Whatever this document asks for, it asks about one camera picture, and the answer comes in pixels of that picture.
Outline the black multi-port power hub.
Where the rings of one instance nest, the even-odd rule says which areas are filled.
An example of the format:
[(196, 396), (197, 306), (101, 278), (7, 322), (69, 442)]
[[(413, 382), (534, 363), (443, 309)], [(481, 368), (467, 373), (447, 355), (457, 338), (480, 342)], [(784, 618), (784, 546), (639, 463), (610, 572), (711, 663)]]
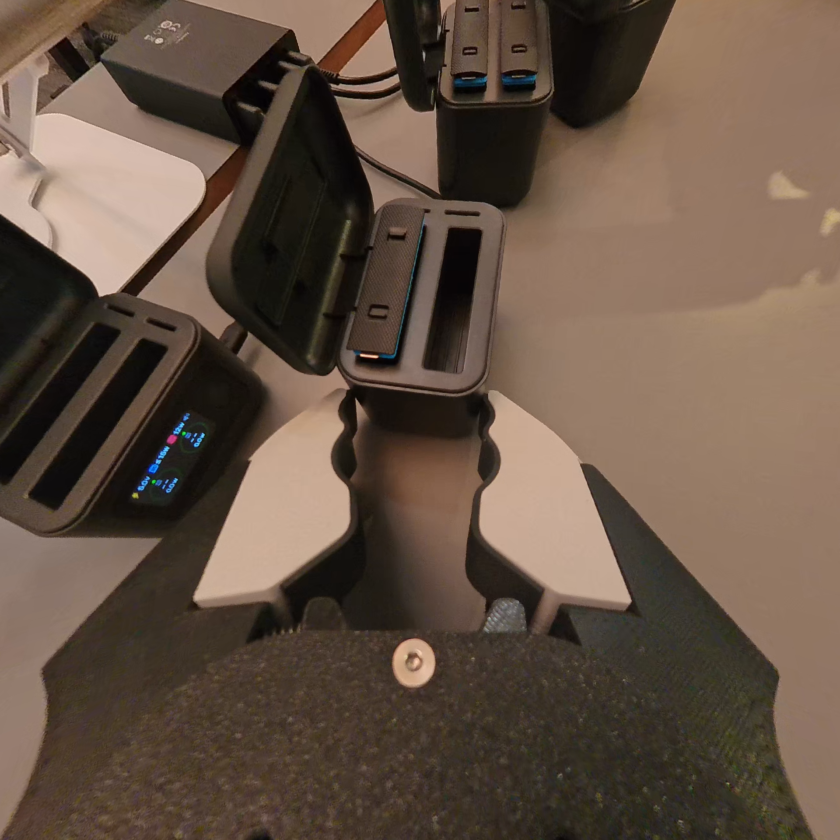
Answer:
[(157, 118), (250, 145), (284, 72), (306, 65), (293, 31), (191, 2), (167, 2), (100, 63)]

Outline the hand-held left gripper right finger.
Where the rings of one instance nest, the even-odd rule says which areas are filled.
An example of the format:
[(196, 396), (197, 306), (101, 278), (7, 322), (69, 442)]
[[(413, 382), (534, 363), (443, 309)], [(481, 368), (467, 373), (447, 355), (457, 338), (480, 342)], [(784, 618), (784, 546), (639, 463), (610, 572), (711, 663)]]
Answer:
[(524, 625), (570, 608), (624, 615), (631, 595), (573, 449), (499, 392), (477, 431), (466, 575), (484, 606), (516, 602)]

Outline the white stand base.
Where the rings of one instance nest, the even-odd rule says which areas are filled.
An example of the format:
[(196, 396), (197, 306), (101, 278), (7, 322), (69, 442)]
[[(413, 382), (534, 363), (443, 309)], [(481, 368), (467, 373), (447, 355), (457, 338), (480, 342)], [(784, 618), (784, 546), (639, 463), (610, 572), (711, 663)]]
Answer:
[(120, 292), (199, 209), (206, 182), (183, 159), (60, 113), (36, 115), (47, 59), (1, 78), (1, 216)]

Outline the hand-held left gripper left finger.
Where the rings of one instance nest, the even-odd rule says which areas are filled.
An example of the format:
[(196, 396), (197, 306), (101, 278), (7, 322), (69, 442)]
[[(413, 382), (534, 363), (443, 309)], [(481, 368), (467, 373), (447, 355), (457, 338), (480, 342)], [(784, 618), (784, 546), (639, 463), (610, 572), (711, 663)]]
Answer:
[(363, 576), (351, 488), (356, 402), (333, 392), (280, 428), (250, 459), (193, 601), (201, 609), (269, 603), (301, 618)]

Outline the black battery charging case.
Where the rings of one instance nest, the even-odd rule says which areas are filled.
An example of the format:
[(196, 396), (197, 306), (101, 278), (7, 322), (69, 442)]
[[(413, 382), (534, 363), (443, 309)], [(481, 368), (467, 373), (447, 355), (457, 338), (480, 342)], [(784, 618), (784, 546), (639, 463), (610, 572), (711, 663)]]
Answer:
[(490, 2), (489, 88), (484, 95), (451, 102), (441, 91), (450, 58), (453, 6), (440, 2), (384, 2), (403, 99), (414, 112), (434, 112), (437, 182), (441, 198), (483, 202), (504, 209), (529, 193), (550, 103), (499, 102), (499, 5)]
[(553, 99), (550, 112), (586, 128), (639, 91), (674, 2), (547, 2)]
[[(401, 361), (341, 372), (377, 213), (426, 209), (426, 239)], [(476, 433), (497, 315), (501, 211), (477, 202), (373, 195), (333, 93), (316, 68), (289, 69), (207, 255), (221, 309), (304, 375), (339, 371), (381, 428), (436, 438)]]
[(156, 538), (224, 472), (259, 376), (189, 315), (99, 296), (1, 218), (1, 519), (41, 538)]

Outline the wooden sign board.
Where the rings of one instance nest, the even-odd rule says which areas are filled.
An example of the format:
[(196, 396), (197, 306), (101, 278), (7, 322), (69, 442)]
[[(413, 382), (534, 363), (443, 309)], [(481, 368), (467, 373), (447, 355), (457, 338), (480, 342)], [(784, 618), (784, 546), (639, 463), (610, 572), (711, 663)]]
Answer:
[(1, 2), (1, 82), (110, 2)]

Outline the black camera battery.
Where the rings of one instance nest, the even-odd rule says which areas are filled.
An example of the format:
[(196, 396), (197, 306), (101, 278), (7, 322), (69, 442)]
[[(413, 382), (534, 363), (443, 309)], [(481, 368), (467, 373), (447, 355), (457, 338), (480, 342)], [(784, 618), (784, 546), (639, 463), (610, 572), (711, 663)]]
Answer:
[(490, 2), (456, 2), (449, 23), (450, 58), (441, 91), (451, 102), (484, 95), (489, 88)]
[(341, 372), (387, 369), (401, 361), (426, 239), (426, 209), (387, 205), (376, 216), (363, 279), (341, 351)]
[(546, 2), (499, 5), (497, 101), (543, 102), (553, 95), (550, 22)]

